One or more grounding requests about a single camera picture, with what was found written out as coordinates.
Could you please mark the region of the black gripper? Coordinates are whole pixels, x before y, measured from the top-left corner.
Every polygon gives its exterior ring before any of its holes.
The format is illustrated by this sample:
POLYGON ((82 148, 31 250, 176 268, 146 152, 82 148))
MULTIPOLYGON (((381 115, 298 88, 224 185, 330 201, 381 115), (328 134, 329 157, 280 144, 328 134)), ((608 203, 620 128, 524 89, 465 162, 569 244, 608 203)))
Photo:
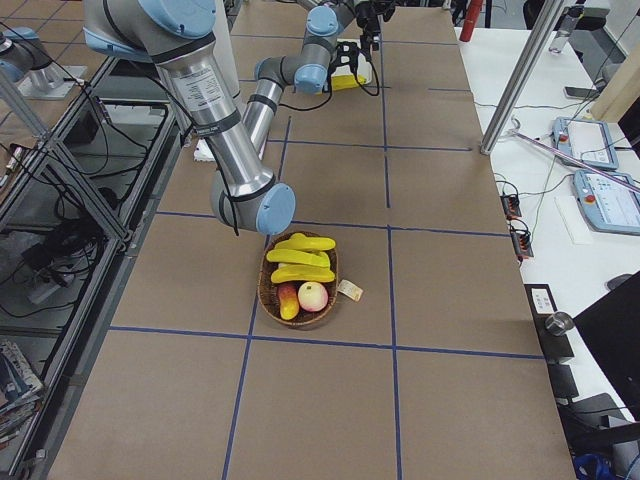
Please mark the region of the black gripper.
MULTIPOLYGON (((380 49, 380 33, 364 30, 360 35, 361 52, 366 59, 372 58, 373 52, 380 49)), ((336 57, 333 60, 333 72, 345 67, 351 75, 358 73, 359 46, 354 41, 339 41, 336 45, 336 57)))
POLYGON ((393 2, 384 0, 362 0, 355 2, 355 20, 368 35, 381 32, 380 20, 387 22, 393 15, 393 2))

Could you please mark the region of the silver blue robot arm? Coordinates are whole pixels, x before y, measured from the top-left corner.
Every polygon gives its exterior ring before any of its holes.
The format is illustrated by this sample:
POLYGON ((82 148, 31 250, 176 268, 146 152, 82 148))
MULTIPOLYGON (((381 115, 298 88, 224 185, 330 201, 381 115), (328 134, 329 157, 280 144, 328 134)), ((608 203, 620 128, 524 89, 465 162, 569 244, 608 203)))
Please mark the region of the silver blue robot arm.
POLYGON ((212 1, 87 1, 87 45, 106 56, 155 65, 218 165, 211 189, 216 217, 235 230, 275 235, 296 208, 291 187, 259 156, 288 86, 316 94, 328 85, 337 39, 356 17, 354 1, 306 1, 305 36, 297 55, 256 67, 256 91, 241 111, 214 54, 212 1))
POLYGON ((307 11, 306 30, 317 37, 336 36, 352 22, 361 30, 360 51, 367 60, 380 49, 381 23, 395 13, 396 1, 295 1, 307 11))

